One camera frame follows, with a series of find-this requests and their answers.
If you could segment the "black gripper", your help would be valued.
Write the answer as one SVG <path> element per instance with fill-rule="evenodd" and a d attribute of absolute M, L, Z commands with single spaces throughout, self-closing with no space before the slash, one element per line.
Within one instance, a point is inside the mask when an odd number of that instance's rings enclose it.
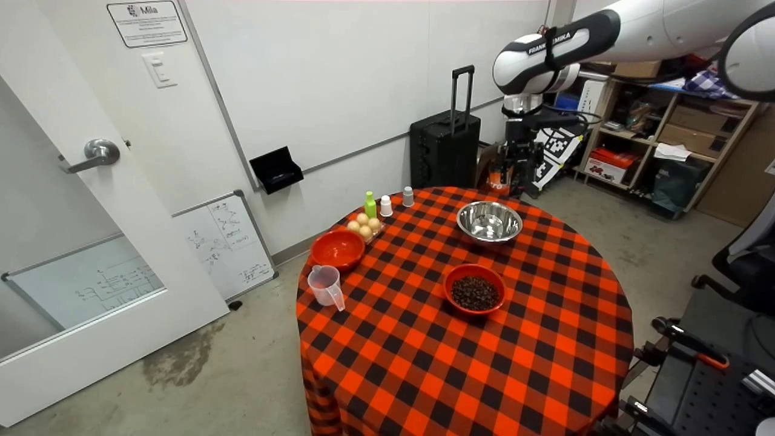
<path fill-rule="evenodd" d="M 540 193 L 532 186 L 535 168 L 540 166 L 543 150 L 535 145 L 535 137 L 543 129 L 569 129 L 575 133 L 589 133 L 592 118 L 584 112 L 532 112 L 526 117 L 507 118 L 503 181 L 512 193 Z"/>

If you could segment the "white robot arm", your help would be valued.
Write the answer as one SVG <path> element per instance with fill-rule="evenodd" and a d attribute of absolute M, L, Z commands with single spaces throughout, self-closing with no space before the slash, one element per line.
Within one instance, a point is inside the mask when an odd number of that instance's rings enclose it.
<path fill-rule="evenodd" d="M 543 97 L 565 89 L 584 61 L 669 61 L 722 45 L 716 72 L 743 99 L 775 97 L 775 0 L 615 0 L 563 26 L 509 41 L 491 64 L 507 117 L 503 181 L 521 197 L 540 150 Z"/>

